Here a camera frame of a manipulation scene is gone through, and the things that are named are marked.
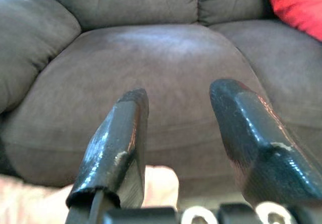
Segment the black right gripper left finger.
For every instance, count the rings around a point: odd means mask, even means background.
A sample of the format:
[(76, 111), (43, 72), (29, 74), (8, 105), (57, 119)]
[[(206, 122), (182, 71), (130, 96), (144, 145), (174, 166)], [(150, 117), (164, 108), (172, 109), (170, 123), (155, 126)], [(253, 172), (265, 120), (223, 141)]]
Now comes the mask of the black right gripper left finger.
[(142, 88), (126, 92), (113, 105), (88, 144), (66, 199), (65, 224), (103, 224), (109, 209), (141, 207), (148, 115)]

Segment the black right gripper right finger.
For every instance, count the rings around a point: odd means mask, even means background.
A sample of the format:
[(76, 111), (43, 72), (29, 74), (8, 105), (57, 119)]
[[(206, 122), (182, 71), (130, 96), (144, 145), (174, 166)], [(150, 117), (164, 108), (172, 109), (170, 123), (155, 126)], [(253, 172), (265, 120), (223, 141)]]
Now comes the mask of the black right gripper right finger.
[(261, 96), (234, 79), (212, 82), (209, 96), (248, 203), (322, 201), (322, 166), (294, 140)]

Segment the dark grey fabric sofa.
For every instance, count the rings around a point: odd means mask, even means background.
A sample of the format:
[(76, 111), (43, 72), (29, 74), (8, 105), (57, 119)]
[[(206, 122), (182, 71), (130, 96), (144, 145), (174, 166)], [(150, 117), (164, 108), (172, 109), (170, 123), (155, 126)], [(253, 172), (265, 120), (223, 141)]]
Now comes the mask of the dark grey fabric sofa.
[(0, 174), (71, 184), (114, 102), (144, 88), (146, 163), (175, 170), (183, 205), (239, 200), (209, 100), (221, 78), (322, 167), (322, 42), (269, 0), (0, 0)]

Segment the red pillow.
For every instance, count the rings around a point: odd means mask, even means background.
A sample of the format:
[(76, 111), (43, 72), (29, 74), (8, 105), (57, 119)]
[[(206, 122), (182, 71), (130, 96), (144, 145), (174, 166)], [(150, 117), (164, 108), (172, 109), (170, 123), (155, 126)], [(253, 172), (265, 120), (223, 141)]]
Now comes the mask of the red pillow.
[(322, 42), (322, 0), (270, 0), (281, 21)]

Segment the pink pillow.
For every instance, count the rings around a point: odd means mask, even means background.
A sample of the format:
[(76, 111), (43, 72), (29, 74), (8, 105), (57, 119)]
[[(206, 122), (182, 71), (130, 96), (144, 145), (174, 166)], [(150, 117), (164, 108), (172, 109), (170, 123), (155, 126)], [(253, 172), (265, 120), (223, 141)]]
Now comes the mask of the pink pillow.
[[(28, 184), (0, 174), (0, 224), (64, 224), (68, 214), (65, 200), (72, 185), (51, 188)], [(177, 208), (179, 179), (166, 166), (145, 168), (143, 208)]]

